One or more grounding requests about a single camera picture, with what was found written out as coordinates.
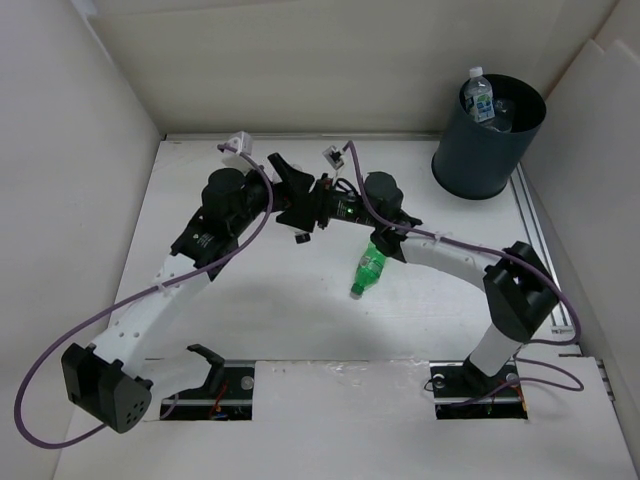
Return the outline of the green plastic bottle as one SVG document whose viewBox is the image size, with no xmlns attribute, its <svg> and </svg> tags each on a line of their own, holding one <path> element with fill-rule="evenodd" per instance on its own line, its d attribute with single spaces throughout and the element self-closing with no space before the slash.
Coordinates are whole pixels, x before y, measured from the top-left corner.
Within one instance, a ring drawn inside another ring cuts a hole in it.
<svg viewBox="0 0 640 480">
<path fill-rule="evenodd" d="M 373 242 L 369 242 L 360 257 L 354 274 L 350 295 L 359 299 L 364 292 L 375 286 L 386 265 L 387 256 L 384 255 Z"/>
</svg>

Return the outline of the blue green label water bottle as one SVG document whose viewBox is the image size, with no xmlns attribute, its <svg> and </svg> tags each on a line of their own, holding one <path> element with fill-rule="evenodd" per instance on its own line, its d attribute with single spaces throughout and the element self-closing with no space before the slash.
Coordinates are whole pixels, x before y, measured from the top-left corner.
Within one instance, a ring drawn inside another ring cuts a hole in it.
<svg viewBox="0 0 640 480">
<path fill-rule="evenodd" d="M 495 117 L 493 89 L 480 66 L 469 69 L 469 80 L 463 88 L 466 113 L 478 124 Z"/>
</svg>

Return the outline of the clear unlabelled plastic bottle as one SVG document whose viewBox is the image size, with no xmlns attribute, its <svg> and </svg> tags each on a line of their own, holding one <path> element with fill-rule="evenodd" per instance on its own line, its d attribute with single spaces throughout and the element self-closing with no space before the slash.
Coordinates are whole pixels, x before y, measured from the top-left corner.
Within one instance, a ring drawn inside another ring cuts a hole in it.
<svg viewBox="0 0 640 480">
<path fill-rule="evenodd" d="M 493 99 L 494 117 L 483 123 L 485 128 L 501 133 L 510 133 L 516 113 L 514 101 L 506 98 Z"/>
</svg>

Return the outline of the small black cap bottle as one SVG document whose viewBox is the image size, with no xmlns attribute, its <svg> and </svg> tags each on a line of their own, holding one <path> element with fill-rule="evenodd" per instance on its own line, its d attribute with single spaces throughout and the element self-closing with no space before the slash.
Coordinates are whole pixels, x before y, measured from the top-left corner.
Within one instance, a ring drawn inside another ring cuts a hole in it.
<svg viewBox="0 0 640 480">
<path fill-rule="evenodd" d="M 309 232 L 298 231 L 294 233 L 294 239 L 298 245 L 305 244 L 311 241 L 311 234 Z"/>
</svg>

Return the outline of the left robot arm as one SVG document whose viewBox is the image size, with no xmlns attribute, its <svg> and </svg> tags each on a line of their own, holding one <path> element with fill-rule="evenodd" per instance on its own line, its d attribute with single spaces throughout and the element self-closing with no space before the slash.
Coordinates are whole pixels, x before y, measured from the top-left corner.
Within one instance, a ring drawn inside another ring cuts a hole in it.
<svg viewBox="0 0 640 480">
<path fill-rule="evenodd" d="M 69 399 L 117 433 L 126 433 L 163 399 L 195 390 L 212 396 L 224 382 L 224 359 L 200 344 L 179 355 L 151 361 L 151 346 L 208 287 L 247 243 L 241 235 L 256 220 L 279 213 L 310 231 L 306 215 L 315 179 L 274 153 L 268 158 L 277 178 L 259 166 L 247 171 L 214 171 L 201 193 L 201 205 L 170 247 L 150 293 L 132 301 L 111 326 L 88 346 L 71 344 L 61 364 Z"/>
</svg>

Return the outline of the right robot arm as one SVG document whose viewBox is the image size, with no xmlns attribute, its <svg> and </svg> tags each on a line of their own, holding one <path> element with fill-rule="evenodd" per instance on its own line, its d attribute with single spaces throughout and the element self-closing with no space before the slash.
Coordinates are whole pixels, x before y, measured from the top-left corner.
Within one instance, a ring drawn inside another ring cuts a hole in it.
<svg viewBox="0 0 640 480">
<path fill-rule="evenodd" d="M 559 303 L 557 288 L 530 245 L 517 242 L 493 251 L 421 232 L 421 222 L 402 210 L 403 193 L 389 174 L 368 175 L 361 192 L 342 191 L 323 176 L 312 198 L 319 202 L 318 227 L 331 220 L 371 226 L 370 244 L 382 258 L 438 270 L 485 294 L 491 323 L 462 367 L 462 381 L 473 393 L 497 384 L 502 367 Z"/>
</svg>

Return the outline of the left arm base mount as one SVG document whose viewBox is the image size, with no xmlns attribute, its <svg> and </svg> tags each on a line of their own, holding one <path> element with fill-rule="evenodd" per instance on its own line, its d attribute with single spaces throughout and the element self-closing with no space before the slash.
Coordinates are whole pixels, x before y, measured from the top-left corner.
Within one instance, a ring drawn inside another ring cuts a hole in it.
<svg viewBox="0 0 640 480">
<path fill-rule="evenodd" d="M 162 421 L 250 421 L 253 414 L 255 361 L 225 360 L 212 350 L 193 344 L 190 353 L 203 357 L 209 370 L 201 386 L 163 400 Z"/>
</svg>

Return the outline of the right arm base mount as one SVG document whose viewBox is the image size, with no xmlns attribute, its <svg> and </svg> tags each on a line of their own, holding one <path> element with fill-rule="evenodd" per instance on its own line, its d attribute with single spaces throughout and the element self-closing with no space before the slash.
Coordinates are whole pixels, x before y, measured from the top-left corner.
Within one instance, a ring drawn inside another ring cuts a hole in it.
<svg viewBox="0 0 640 480">
<path fill-rule="evenodd" d="M 493 377 L 485 377 L 463 361 L 429 363 L 424 390 L 433 395 L 438 420 L 527 420 L 524 396 L 517 380 L 518 370 L 508 361 Z"/>
</svg>

